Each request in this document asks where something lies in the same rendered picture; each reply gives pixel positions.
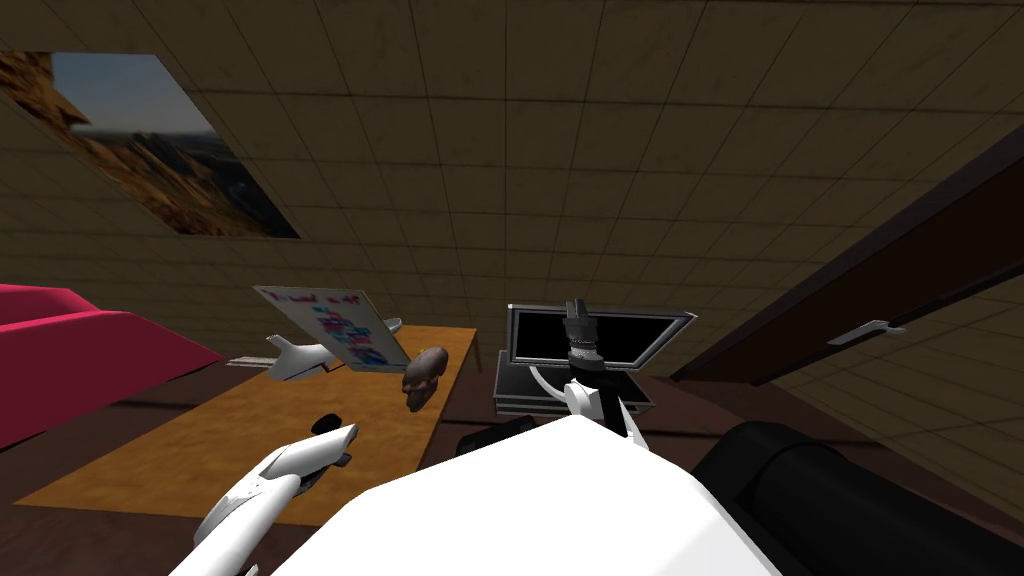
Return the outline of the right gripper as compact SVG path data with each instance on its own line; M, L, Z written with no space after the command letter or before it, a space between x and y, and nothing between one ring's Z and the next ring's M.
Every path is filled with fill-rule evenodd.
M577 344L596 344L598 322L589 314L584 299L566 301L565 308L566 316L562 322L569 341Z

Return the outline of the black flat box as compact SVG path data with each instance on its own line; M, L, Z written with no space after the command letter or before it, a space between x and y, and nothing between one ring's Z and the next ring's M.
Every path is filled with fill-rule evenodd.
M495 378L494 404L499 415L566 416L567 405L551 396L534 377L530 367L508 361L507 349L499 352ZM638 386L626 371L610 371L620 390L620 398L632 416L639 416L655 407L654 402Z

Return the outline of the brown skull-shaped object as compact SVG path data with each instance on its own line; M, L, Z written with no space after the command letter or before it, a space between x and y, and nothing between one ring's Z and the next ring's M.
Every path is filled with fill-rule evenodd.
M407 367L401 390L411 413L420 411L437 389L449 366L449 352L443 347L423 349Z

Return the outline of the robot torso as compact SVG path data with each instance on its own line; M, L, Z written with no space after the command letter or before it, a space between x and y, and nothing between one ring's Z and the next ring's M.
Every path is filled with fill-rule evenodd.
M782 576L691 475L568 416L365 491L273 576Z

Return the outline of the white board with colourful print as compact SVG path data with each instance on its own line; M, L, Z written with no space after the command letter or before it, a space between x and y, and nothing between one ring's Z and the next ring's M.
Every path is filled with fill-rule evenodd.
M338 357L342 357L342 346L350 344L373 345L389 359L402 348L361 290L280 286L254 290Z

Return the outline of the white model aeroplane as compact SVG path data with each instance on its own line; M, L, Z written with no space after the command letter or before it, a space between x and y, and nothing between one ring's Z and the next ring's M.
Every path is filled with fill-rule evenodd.
M401 347L397 356L389 359L373 345L343 345L342 357L338 357L323 344L295 345L281 335L268 336L266 340L279 349L268 371L270 378L278 381L301 380L315 373L330 372L335 361L340 362L339 366L353 361L354 371L369 372L401 372L410 363Z

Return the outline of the dark brown door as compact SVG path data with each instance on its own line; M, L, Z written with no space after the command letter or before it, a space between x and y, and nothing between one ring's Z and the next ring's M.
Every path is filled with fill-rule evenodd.
M1024 273L1024 125L956 170L696 359L676 382L762 385Z

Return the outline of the wooden table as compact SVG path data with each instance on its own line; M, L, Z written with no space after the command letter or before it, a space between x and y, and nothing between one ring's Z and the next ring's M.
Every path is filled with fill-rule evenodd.
M413 474L464 365L474 361L471 328L408 325L409 353L447 349L449 365L428 403L406 407L397 374L337 367L299 381L265 374L226 390L172 421L26 496L28 506L205 517L268 454L310 434L327 413L359 433L351 462L332 468L281 515L286 524L319 526L378 485Z

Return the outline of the pink sofa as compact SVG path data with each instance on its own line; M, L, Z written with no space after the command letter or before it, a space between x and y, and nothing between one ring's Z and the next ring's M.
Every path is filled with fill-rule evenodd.
M0 284L0 448L221 358L67 288Z

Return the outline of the black screen with grey frame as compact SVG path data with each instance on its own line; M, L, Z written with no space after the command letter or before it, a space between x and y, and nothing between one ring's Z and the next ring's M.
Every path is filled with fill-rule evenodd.
M614 370L645 366L697 319L685 311L591 307L597 320L597 352ZM569 339L566 306L510 304L507 314L508 360L537 366L566 366Z

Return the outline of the landscape picture on wall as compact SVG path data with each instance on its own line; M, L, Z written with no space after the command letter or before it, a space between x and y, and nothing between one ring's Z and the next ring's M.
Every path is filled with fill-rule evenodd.
M0 91L178 233L299 236L215 133L90 129L49 52L0 51Z

